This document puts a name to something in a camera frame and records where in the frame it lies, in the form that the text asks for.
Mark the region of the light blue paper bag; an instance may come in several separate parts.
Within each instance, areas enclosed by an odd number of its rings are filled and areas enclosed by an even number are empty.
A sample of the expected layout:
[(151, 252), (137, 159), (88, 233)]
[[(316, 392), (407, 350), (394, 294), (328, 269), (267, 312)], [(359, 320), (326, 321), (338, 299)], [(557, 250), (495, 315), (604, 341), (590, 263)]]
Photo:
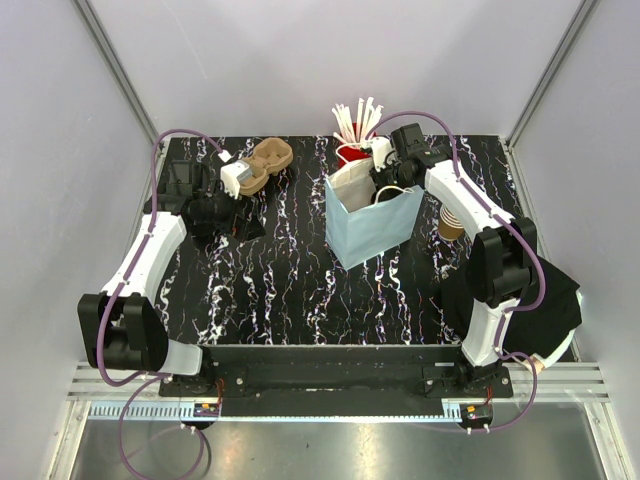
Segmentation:
[(354, 161), (325, 181), (325, 237), (340, 265), (350, 270), (408, 241), (424, 190), (384, 187), (375, 192), (373, 159)]

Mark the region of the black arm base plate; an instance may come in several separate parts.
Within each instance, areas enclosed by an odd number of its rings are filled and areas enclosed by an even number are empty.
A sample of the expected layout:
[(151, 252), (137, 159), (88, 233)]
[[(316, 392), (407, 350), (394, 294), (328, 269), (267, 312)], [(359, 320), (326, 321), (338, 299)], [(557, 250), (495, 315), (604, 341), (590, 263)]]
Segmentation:
[(446, 387), (458, 346), (216, 346), (196, 376), (169, 375), (144, 398), (177, 417), (245, 422), (457, 422), (464, 403), (508, 400), (503, 364), (482, 393)]

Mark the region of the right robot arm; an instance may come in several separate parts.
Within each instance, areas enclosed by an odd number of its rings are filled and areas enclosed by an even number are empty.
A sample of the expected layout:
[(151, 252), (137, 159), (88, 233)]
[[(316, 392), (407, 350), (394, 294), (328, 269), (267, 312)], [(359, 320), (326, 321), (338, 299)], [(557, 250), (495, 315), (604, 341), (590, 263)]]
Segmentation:
[(530, 287), (545, 284), (537, 257), (536, 227), (516, 219), (492, 201), (464, 171), (455, 142), (429, 147), (418, 124), (390, 137), (364, 141), (373, 159), (370, 175), (377, 198), (391, 190), (420, 187), (436, 197), (472, 240), (465, 281), (473, 298), (463, 361), (443, 384), (466, 396), (484, 392), (498, 378), (507, 356), (503, 342), (514, 312)]

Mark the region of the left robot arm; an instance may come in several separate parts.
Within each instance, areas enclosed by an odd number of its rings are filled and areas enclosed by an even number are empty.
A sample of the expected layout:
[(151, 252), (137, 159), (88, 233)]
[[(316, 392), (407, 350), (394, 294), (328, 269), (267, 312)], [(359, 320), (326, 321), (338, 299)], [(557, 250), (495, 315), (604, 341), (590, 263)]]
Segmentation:
[(215, 386), (216, 372), (202, 348), (168, 337), (154, 301), (168, 264), (189, 237), (229, 235), (240, 242), (264, 235), (254, 194), (267, 183), (263, 166), (241, 159), (221, 167), (173, 161), (144, 208), (140, 230), (121, 266), (97, 294), (85, 294), (77, 312), (90, 365), (110, 370), (181, 375), (196, 396)]

